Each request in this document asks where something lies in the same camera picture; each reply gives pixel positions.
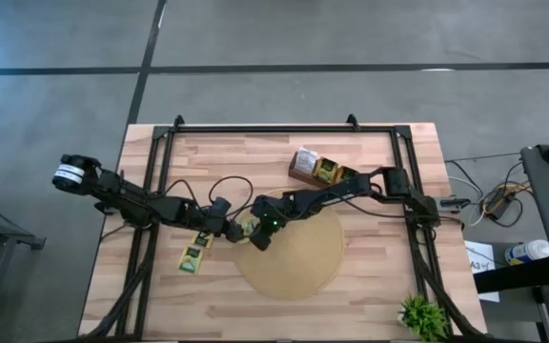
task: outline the black metal frame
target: black metal frame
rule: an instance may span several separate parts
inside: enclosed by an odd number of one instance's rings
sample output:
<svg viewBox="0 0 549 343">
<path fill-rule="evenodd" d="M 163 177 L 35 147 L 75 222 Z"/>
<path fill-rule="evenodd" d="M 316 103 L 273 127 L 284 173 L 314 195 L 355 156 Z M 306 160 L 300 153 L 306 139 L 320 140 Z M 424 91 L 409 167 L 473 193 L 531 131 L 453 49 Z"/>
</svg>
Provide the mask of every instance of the black metal frame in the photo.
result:
<svg viewBox="0 0 549 343">
<path fill-rule="evenodd" d="M 170 127 L 154 127 L 152 132 L 152 143 L 150 146 L 150 153 L 148 156 L 148 164 L 146 166 L 146 174 L 144 178 L 143 187 L 146 190 L 149 190 L 153 181 L 153 170 L 155 166 L 155 158 L 158 152 L 158 146 L 163 138 L 165 140 L 164 154 L 162 157 L 162 166 L 160 171 L 160 178 L 158 180 L 158 191 L 163 192 L 167 184 L 167 175 L 169 166 L 171 164 L 172 153 L 173 153 L 173 137 L 176 133 L 211 133 L 211 132 L 373 132 L 373 133 L 384 133 L 388 134 L 391 138 L 392 152 L 394 156 L 394 161 L 396 167 L 403 168 L 402 154 L 400 149 L 399 140 L 402 139 L 405 143 L 406 150 L 408 152 L 408 162 L 409 168 L 412 172 L 413 183 L 417 190 L 421 193 L 422 183 L 420 180 L 420 173 L 418 170 L 417 156 L 415 153 L 414 142 L 412 137 L 412 132 L 409 126 L 360 126 L 354 115 L 350 114 L 346 124 L 344 125 L 328 125 L 328 126 L 318 126 L 318 125 L 294 125 L 294 126 L 260 126 L 260 125 L 251 125 L 251 126 L 183 126 L 184 120 L 181 116 L 177 116 L 175 122 Z M 406 228 L 408 233 L 408 239 L 410 244 L 410 251 L 412 255 L 413 264 L 415 265 L 415 279 L 417 282 L 417 291 L 428 297 L 427 288 L 425 285 L 425 279 L 421 273 L 417 270 L 416 261 L 417 259 L 422 259 L 420 254 L 420 249 L 417 241 L 417 231 L 423 229 L 425 246 L 427 247 L 427 255 L 429 261 L 429 267 L 433 272 L 436 281 L 439 285 L 442 285 L 442 278 L 439 269 L 439 264 L 437 262 L 436 246 L 434 243 L 433 236 L 430 233 L 429 228 L 419 228 L 411 220 L 411 215 L 409 212 L 404 211 L 406 217 Z M 125 293 L 130 292 L 134 293 L 138 284 L 134 285 L 134 289 L 129 290 L 129 287 L 132 284 L 132 280 L 141 273 L 141 291 L 138 299 L 137 315 L 135 318 L 134 327 L 132 329 L 132 334 L 126 334 L 127 331 L 127 319 L 128 319 L 128 302 L 131 297 L 128 296 L 126 299 L 127 304 L 125 304 L 122 312 L 118 315 L 117 326 L 115 328 L 114 336 L 107 337 L 95 337 L 91 341 L 106 341 L 107 339 L 119 339 L 124 341 L 139 341 L 141 340 L 143 334 L 143 328 L 145 326 L 145 316 L 146 310 L 149 301 L 150 294 L 150 283 L 152 278 L 152 267 L 153 261 L 155 258 L 155 248 L 158 239 L 159 226 L 152 225 L 146 229 L 149 233 L 148 247 L 145 252 L 145 257 L 141 263 L 141 266 L 147 266 L 148 270 L 144 271 L 139 268 L 137 269 L 137 264 L 139 261 L 139 250 L 141 247 L 141 240 L 144 234 L 144 230 L 135 230 L 132 237 L 131 252 L 129 255 L 129 263 L 125 279 Z"/>
</svg>

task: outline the white paper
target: white paper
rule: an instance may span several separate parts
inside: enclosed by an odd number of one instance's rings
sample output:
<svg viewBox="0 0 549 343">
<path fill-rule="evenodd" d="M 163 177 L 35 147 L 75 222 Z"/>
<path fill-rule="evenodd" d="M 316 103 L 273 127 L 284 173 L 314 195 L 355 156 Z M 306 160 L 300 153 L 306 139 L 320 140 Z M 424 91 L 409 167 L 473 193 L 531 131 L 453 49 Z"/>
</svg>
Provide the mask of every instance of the white paper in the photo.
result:
<svg viewBox="0 0 549 343">
<path fill-rule="evenodd" d="M 294 169 L 307 175 L 313 173 L 318 154 L 308 149 L 299 148 L 295 157 Z"/>
<path fill-rule="evenodd" d="M 472 267 L 472 273 L 491 271 L 495 268 L 493 246 L 465 241 L 465 247 L 467 248 L 467 256 Z M 480 300 L 499 302 L 499 292 L 478 294 L 478 298 Z"/>
</svg>

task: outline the brown box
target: brown box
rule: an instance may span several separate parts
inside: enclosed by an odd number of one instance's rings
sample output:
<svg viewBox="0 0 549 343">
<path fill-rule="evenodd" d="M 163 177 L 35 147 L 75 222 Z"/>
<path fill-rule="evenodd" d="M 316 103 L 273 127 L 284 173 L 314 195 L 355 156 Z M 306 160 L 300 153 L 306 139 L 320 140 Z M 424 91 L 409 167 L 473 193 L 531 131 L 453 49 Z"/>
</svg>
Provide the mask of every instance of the brown box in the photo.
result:
<svg viewBox="0 0 549 343">
<path fill-rule="evenodd" d="M 292 163 L 290 163 L 290 168 L 287 170 L 287 174 L 290 177 L 293 177 L 294 179 L 300 180 L 302 182 L 306 182 L 309 185 L 319 187 L 319 188 L 325 188 L 328 186 L 331 186 L 331 184 L 327 182 L 322 182 L 316 178 L 314 178 L 312 175 L 307 175 L 304 172 L 300 172 L 294 169 L 295 166 L 295 158 L 297 157 L 297 152 L 294 153 L 294 158 L 292 158 Z"/>
</svg>

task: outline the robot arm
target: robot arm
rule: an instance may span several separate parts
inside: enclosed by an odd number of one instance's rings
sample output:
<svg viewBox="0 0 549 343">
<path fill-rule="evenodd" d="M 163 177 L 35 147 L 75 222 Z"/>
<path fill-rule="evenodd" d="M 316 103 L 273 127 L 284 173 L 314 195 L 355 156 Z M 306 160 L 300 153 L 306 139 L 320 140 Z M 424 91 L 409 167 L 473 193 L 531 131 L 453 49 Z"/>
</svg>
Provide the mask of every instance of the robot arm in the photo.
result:
<svg viewBox="0 0 549 343">
<path fill-rule="evenodd" d="M 377 174 L 383 176 L 386 195 L 372 188 L 370 179 Z M 217 237 L 223 234 L 231 242 L 246 238 L 238 223 L 226 219 L 231 206 L 226 199 L 217 197 L 211 206 L 200 208 L 192 199 L 147 192 L 124 180 L 123 175 L 101 169 L 94 158 L 63 155 L 52 183 L 64 192 L 96 197 L 101 200 L 95 204 L 98 210 L 118 209 L 125 220 L 138 228 L 160 222 Z M 307 219 L 326 206 L 357 196 L 370 196 L 386 204 L 405 204 L 421 224 L 439 225 L 435 200 L 415 190 L 404 169 L 382 167 L 322 190 L 284 192 L 280 198 L 259 195 L 250 209 L 259 219 L 250 241 L 265 251 L 271 243 L 270 237 L 288 222 Z"/>
</svg>

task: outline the bottle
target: bottle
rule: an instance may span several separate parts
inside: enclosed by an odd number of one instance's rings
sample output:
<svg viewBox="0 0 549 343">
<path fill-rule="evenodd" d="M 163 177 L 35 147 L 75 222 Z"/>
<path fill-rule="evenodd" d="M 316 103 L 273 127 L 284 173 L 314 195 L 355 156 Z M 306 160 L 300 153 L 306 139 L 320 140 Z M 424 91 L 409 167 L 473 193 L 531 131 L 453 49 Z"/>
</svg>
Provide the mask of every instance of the bottle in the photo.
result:
<svg viewBox="0 0 549 343">
<path fill-rule="evenodd" d="M 527 243 L 518 244 L 505 251 L 505 260 L 510 266 L 528 263 L 540 258 L 549 257 L 549 243 L 543 239 L 536 239 Z"/>
</svg>

